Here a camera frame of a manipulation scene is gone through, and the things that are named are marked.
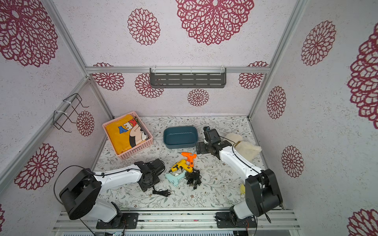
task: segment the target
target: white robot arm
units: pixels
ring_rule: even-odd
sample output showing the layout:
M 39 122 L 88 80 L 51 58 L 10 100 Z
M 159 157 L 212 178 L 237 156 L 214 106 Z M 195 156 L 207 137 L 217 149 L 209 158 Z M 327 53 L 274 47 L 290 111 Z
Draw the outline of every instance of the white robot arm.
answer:
M 125 168 L 112 171 L 92 172 L 81 170 L 59 193 L 59 197 L 71 220 L 99 219 L 108 228 L 117 228 L 123 222 L 123 213 L 114 202 L 108 203 L 98 197 L 110 188 L 139 183 L 143 191 L 153 187 L 159 175 L 165 170 L 164 163 L 156 159 L 152 162 L 135 162 Z
M 203 129 L 204 142 L 196 144 L 197 154 L 211 153 L 228 164 L 245 184 L 245 200 L 230 208 L 230 221 L 235 226 L 251 216 L 261 216 L 282 203 L 277 179 L 270 169 L 263 170 L 240 155 L 234 146 L 222 141 L 215 129 Z

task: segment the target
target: floral tablecloth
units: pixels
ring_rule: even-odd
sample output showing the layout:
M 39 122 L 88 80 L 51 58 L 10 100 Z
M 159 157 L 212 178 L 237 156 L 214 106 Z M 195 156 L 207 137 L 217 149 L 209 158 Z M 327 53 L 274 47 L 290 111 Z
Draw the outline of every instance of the floral tablecloth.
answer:
M 137 161 L 149 162 L 159 158 L 165 162 L 166 171 L 184 157 L 181 152 L 195 153 L 195 148 L 168 149 L 163 142 L 163 132 L 172 126 L 192 125 L 197 128 L 199 140 L 203 141 L 203 127 L 215 128 L 219 135 L 237 133 L 243 136 L 245 141 L 255 144 L 248 120 L 242 116 L 204 116 L 204 117 L 141 117 L 147 129 L 153 135 L 153 145 L 126 160 L 120 160 L 114 153 L 111 143 L 107 140 L 102 154 L 97 162 L 95 171 L 113 170 L 126 167 Z M 261 157 L 253 162 L 263 168 Z M 202 176 L 202 184 L 196 190 L 186 184 L 186 180 L 180 181 L 175 187 L 168 182 L 164 174 L 159 176 L 160 182 L 156 184 L 156 190 L 171 191 L 169 197 L 152 194 L 152 189 L 143 192 L 139 184 L 124 185 L 109 189 L 99 197 L 109 202 L 115 202 L 121 209 L 133 207 L 230 207 L 244 199 L 240 194 L 240 177 L 227 164 L 221 162 L 211 154 L 198 155 L 194 162 L 194 168 L 199 169 Z

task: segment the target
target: light blue glue gun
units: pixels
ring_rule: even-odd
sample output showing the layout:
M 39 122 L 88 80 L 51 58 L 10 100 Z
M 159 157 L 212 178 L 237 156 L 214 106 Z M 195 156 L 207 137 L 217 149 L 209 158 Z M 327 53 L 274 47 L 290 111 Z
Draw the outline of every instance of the light blue glue gun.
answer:
M 181 174 L 174 176 L 170 173 L 167 173 L 165 177 L 168 179 L 168 181 L 173 184 L 173 186 L 177 186 L 181 179 L 185 177 L 186 170 L 184 170 Z

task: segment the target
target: red floral pattern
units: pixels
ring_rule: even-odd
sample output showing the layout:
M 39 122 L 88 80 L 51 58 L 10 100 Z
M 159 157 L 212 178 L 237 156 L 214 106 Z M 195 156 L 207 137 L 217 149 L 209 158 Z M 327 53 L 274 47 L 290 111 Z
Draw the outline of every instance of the red floral pattern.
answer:
M 287 146 L 281 157 L 281 163 L 285 172 L 291 177 L 299 177 L 302 174 L 304 163 L 302 154 L 296 147 Z
M 54 147 L 43 143 L 14 179 L 14 183 L 26 190 L 41 188 L 54 176 L 58 164 Z
M 3 230 L 2 227 L 3 227 L 3 223 L 5 221 L 4 213 L 5 213 L 5 211 L 3 211 L 3 209 L 1 208 L 1 204 L 0 204 L 0 232 Z
M 277 119 L 282 116 L 282 113 L 285 110 L 286 106 L 286 94 L 285 91 L 280 87 L 274 87 L 269 95 L 268 100 L 266 101 L 266 109 L 269 116 L 272 119 Z
M 141 45 L 151 45 L 160 36 L 159 22 L 148 10 L 135 9 L 131 12 L 127 23 L 133 39 Z
M 248 66 L 268 66 L 268 63 L 259 61 L 249 64 Z M 260 86 L 262 79 L 264 78 L 263 73 L 241 73 L 239 75 L 239 84 L 243 88 L 251 89 Z
M 150 74 L 143 73 L 138 75 L 135 79 L 135 87 L 144 97 L 155 98 L 159 97 L 163 92 L 163 88 L 153 88 L 150 83 Z
M 335 25 L 332 21 L 323 21 L 307 35 L 302 47 L 302 61 L 308 66 L 318 64 L 328 55 L 335 41 Z
M 5 59 L 39 67 L 55 57 L 58 35 L 39 0 L 0 0 L 0 23 Z
M 83 136 L 89 136 L 95 128 L 93 116 L 88 111 L 82 111 L 77 116 L 76 126 L 79 133 Z
M 220 44 L 247 22 L 253 0 L 176 0 L 177 15 L 189 37 L 198 43 Z
M 205 105 L 209 100 L 209 94 L 206 90 L 201 88 L 196 88 L 189 92 L 188 102 L 193 106 Z
M 358 51 L 357 60 L 350 66 L 350 102 L 359 108 L 359 116 L 368 118 L 378 129 L 378 23 Z
M 93 66 L 111 66 L 108 63 L 97 63 Z M 93 79 L 98 85 L 107 90 L 119 90 L 123 87 L 124 78 L 121 73 L 94 73 L 92 74 Z
M 377 236 L 378 212 L 375 209 L 353 212 L 347 225 L 349 236 Z

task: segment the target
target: wall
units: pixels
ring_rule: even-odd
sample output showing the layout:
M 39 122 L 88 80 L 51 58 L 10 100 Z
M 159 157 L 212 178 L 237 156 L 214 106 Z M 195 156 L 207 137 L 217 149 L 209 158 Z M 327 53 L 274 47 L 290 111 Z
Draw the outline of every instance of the wall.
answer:
M 0 171 L 83 77 L 42 5 L 27 2 L 0 8 Z
M 244 74 L 247 80 L 262 81 L 263 74 Z M 94 79 L 115 77 L 115 74 L 95 74 Z M 224 88 L 153 89 L 148 74 L 120 74 L 124 81 L 119 90 L 100 87 L 114 116 L 136 111 L 141 116 L 175 115 L 247 115 L 258 88 L 239 84 L 240 74 L 227 74 Z
M 377 10 L 311 1 L 252 122 L 307 236 L 378 233 Z
M 64 211 L 53 195 L 53 185 L 59 173 L 69 165 L 88 167 L 104 136 L 102 124 L 108 117 L 99 105 L 91 86 L 81 91 L 82 104 L 70 118 L 79 125 L 67 121 L 62 129 L 54 128 L 41 144 L 36 154 L 20 171 L 12 184 L 0 196 L 0 235 L 47 235 L 53 228 L 59 213 Z M 79 172 L 79 168 L 67 169 L 56 185 L 57 195 Z
M 0 171 L 83 78 L 41 3 L 18 3 L 2 1 L 0 7 Z M 93 160 L 108 118 L 88 85 L 80 95 L 89 107 L 79 108 L 79 118 L 72 115 L 78 127 L 66 123 L 71 133 L 54 128 L 2 192 L 0 235 L 47 235 L 63 210 L 52 192 L 57 175 L 68 165 L 87 167 Z M 77 172 L 67 170 L 57 191 Z
M 295 2 L 69 0 L 55 4 L 88 65 L 247 66 L 270 62 Z
M 295 2 L 70 0 L 55 4 L 89 66 L 267 66 Z M 223 89 L 164 91 L 152 89 L 147 74 L 94 78 L 115 116 L 132 110 L 144 116 L 247 115 L 263 75 L 227 74 Z

